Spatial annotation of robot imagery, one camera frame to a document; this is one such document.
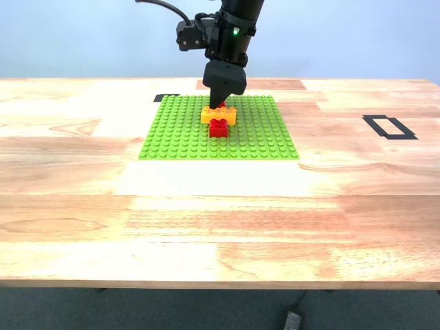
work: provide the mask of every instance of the wooden tabletop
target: wooden tabletop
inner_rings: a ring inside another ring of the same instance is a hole
[[[137,160],[156,94],[208,92],[0,80],[0,285],[440,289],[440,87],[249,79],[299,161]]]

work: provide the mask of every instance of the black cable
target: black cable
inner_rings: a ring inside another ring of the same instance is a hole
[[[162,0],[135,0],[136,2],[147,2],[147,3],[154,3],[155,5],[159,5],[162,7],[165,7],[166,9],[172,10],[173,12],[175,12],[176,14],[178,14],[181,18],[184,19],[186,25],[191,25],[191,21],[188,18],[188,16],[186,16],[184,14],[184,12],[182,12],[179,8],[176,8],[173,5],[170,5],[169,3],[162,1]]]
[[[297,307],[300,306],[300,303],[303,301],[303,298],[304,298],[305,294],[307,293],[307,291],[308,291],[308,290],[304,290],[304,291],[302,292],[300,298],[296,301],[295,306],[297,306]]]

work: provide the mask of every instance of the gray carpet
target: gray carpet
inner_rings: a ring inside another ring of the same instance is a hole
[[[0,330],[279,330],[301,291],[0,288]],[[435,291],[308,291],[305,330],[439,330]]]

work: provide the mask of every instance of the black tape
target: black tape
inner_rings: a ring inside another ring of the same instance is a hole
[[[164,96],[179,96],[180,94],[157,94],[153,102],[161,102]]]
[[[385,137],[387,140],[418,140],[414,132],[403,125],[397,118],[388,118],[386,115],[363,115],[362,119],[365,120],[368,125],[370,125],[374,132],[376,132],[379,136]],[[379,126],[378,123],[374,121],[375,119],[388,119],[403,134],[388,134],[381,126]]]

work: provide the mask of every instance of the stacked lego bricks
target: stacked lego bricks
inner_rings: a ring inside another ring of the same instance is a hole
[[[271,96],[165,96],[139,160],[298,160]]]
[[[209,124],[210,138],[227,138],[229,125],[235,125],[237,110],[234,107],[227,108],[223,101],[218,108],[211,109],[205,106],[200,115],[202,124]]]

